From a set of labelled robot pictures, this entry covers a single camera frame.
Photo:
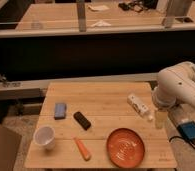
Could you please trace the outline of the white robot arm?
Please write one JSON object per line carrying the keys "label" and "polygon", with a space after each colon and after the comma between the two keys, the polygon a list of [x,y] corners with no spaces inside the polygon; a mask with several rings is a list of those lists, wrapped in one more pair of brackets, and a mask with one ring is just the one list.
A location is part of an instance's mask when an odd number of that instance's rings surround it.
{"label": "white robot arm", "polygon": [[189,123],[190,119],[180,103],[195,109],[195,64],[186,61],[160,70],[152,101],[158,109],[168,111],[175,127]]}

